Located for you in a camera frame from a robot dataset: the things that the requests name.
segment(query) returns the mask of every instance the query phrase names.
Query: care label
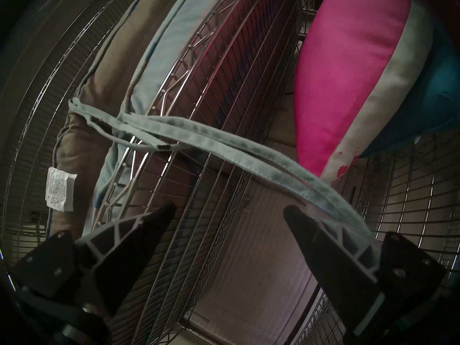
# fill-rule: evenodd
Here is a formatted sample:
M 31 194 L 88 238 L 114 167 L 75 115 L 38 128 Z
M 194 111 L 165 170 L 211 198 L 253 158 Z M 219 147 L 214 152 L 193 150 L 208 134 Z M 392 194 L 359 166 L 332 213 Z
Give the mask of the care label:
M 49 167 L 45 200 L 47 206 L 58 211 L 74 210 L 74 181 L 76 174 L 69 174 Z

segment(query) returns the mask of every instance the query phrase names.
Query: tan pillow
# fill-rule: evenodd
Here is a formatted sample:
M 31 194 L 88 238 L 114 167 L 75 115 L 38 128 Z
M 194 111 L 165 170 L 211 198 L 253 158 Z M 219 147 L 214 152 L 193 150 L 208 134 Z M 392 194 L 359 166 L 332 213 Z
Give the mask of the tan pillow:
M 177 0 L 135 0 L 109 34 L 76 92 L 84 104 L 117 116 L 148 44 Z M 74 211 L 50 212 L 50 235 L 70 230 L 81 236 L 86 213 L 111 142 L 69 113 L 59 133 L 53 166 L 77 174 Z

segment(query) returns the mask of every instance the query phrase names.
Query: pink cushion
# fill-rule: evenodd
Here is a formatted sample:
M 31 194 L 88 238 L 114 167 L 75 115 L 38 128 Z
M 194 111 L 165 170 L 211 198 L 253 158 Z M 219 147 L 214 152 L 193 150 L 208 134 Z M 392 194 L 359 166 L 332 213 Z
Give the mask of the pink cushion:
M 417 0 L 324 0 L 296 69 L 300 165 L 338 180 L 397 111 L 431 42 Z

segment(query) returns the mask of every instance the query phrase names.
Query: fabric loop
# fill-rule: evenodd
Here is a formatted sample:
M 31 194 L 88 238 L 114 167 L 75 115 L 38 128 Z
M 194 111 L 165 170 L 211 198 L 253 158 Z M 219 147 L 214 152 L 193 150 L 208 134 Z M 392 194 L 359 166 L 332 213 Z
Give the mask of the fabric loop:
M 71 99 L 69 107 L 75 113 L 85 117 L 88 124 L 96 128 L 99 133 L 116 143 L 148 152 L 164 151 L 165 148 L 168 150 L 180 150 L 191 146 L 199 148 L 289 190 L 334 219 L 355 227 L 367 237 L 371 236 L 364 220 L 335 190 L 325 185 L 318 177 L 298 163 L 269 147 L 182 117 L 122 114 L 122 121 L 120 121 L 99 109 L 82 104 L 78 98 Z M 118 139 L 103 131 L 92 121 L 92 118 L 104 121 L 114 129 L 129 133 L 146 144 L 132 144 Z M 152 134 L 179 143 L 166 144 Z M 269 160 L 291 174 L 283 172 L 244 151 Z

